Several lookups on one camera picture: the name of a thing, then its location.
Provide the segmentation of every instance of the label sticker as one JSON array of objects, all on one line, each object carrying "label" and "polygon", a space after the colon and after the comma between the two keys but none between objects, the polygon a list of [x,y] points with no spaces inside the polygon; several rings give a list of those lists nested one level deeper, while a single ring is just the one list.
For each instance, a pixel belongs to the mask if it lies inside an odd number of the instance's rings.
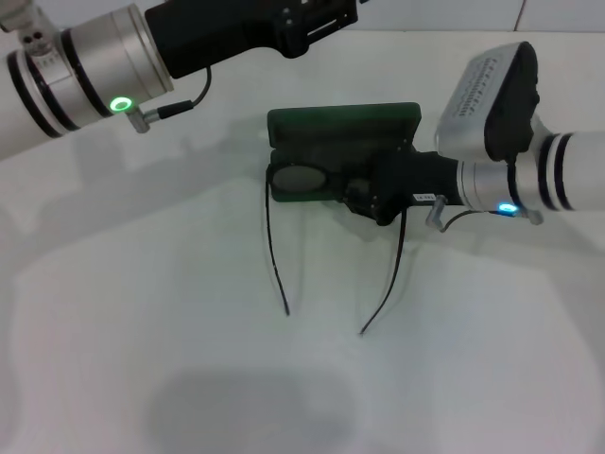
[{"label": "label sticker", "polygon": [[435,201],[437,197],[435,194],[414,194],[416,201]]}]

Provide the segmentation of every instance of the green indicator light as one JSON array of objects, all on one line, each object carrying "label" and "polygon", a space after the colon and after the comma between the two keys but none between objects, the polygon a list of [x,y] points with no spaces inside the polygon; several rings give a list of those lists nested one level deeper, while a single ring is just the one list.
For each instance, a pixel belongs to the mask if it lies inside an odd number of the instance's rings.
[{"label": "green indicator light", "polygon": [[129,97],[119,96],[112,101],[110,107],[114,112],[124,112],[132,107],[132,99]]}]

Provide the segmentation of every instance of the blue indicator light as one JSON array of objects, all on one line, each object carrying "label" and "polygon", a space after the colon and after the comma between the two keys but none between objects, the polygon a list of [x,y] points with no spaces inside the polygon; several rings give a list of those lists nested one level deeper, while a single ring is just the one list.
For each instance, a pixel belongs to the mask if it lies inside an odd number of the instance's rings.
[{"label": "blue indicator light", "polygon": [[519,211],[519,208],[513,205],[512,203],[500,203],[498,205],[498,211],[501,211],[502,213],[512,214]]}]

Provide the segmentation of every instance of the white table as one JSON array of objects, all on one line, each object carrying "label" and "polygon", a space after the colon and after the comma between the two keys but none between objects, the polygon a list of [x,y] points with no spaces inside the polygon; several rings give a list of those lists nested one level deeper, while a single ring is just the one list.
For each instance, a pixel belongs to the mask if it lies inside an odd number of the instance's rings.
[{"label": "white table", "polygon": [[0,452],[603,452],[605,215],[440,236],[412,210],[363,339],[396,225],[272,205],[289,319],[268,265],[267,111],[416,101],[429,150],[467,61],[520,40],[546,125],[605,129],[605,35],[342,32],[217,65],[146,136],[118,117],[1,163]]}]

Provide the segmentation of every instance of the black stripe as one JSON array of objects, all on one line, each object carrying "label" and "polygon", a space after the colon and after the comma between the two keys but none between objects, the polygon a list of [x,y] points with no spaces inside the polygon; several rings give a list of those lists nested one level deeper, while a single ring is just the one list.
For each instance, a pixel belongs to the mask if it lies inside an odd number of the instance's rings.
[{"label": "black stripe", "polygon": [[19,97],[23,101],[24,106],[26,106],[27,111],[36,122],[36,124],[40,127],[42,131],[53,139],[61,137],[61,135],[55,131],[55,129],[50,126],[50,123],[46,121],[40,109],[34,102],[33,98],[29,94],[27,90],[26,83],[23,81],[21,77],[21,71],[19,71],[19,63],[17,62],[17,52],[11,53],[7,57],[7,64],[9,66],[10,78],[12,79],[12,83],[15,85],[15,89],[19,94]]},{"label": "black stripe", "polygon": [[509,180],[509,192],[510,198],[512,199],[512,203],[519,208],[524,208],[521,203],[521,197],[519,197],[519,189],[517,188],[517,167],[509,165],[508,172],[508,180]]},{"label": "black stripe", "polygon": [[540,149],[540,158],[538,159],[538,186],[540,188],[540,197],[542,198],[543,204],[549,210],[558,211],[552,200],[550,194],[548,194],[548,180],[546,179],[546,166],[548,165],[548,153],[552,147],[552,143],[555,140],[556,135],[551,135],[542,144]]},{"label": "black stripe", "polygon": [[26,56],[26,60],[27,68],[29,69],[31,76],[36,82],[36,85],[38,86],[38,90],[40,90],[42,98],[44,99],[44,101],[46,101],[46,105],[48,106],[48,109],[50,109],[50,112],[55,115],[61,125],[68,131],[79,130],[79,127],[76,126],[76,124],[69,118],[69,116],[67,116],[67,113],[65,113],[65,111],[55,98],[55,95],[53,95],[53,92],[50,91],[48,84],[42,77],[42,74],[40,74],[40,71],[38,70],[38,67],[34,64],[33,60],[29,56]]},{"label": "black stripe", "polygon": [[561,141],[557,146],[557,154],[555,155],[555,189],[557,190],[557,196],[559,197],[561,205],[569,211],[573,211],[574,209],[569,204],[569,200],[565,194],[565,186],[563,185],[563,159],[565,157],[567,143],[572,135],[574,134],[566,134],[561,138]]},{"label": "black stripe", "polygon": [[88,97],[88,100],[96,109],[96,111],[103,117],[109,118],[113,116],[110,110],[105,107],[103,101],[99,97],[98,93],[95,90],[95,87],[91,83],[91,80],[86,76],[86,71],[84,71],[84,67],[79,60],[78,53],[76,52],[76,48],[74,47],[74,41],[72,40],[72,30],[70,28],[64,30],[60,35],[60,41],[63,44],[63,51],[65,52],[65,57],[69,61],[69,64],[72,66],[72,69],[76,73],[76,79],[78,79],[79,86],[82,87],[84,94]]}]

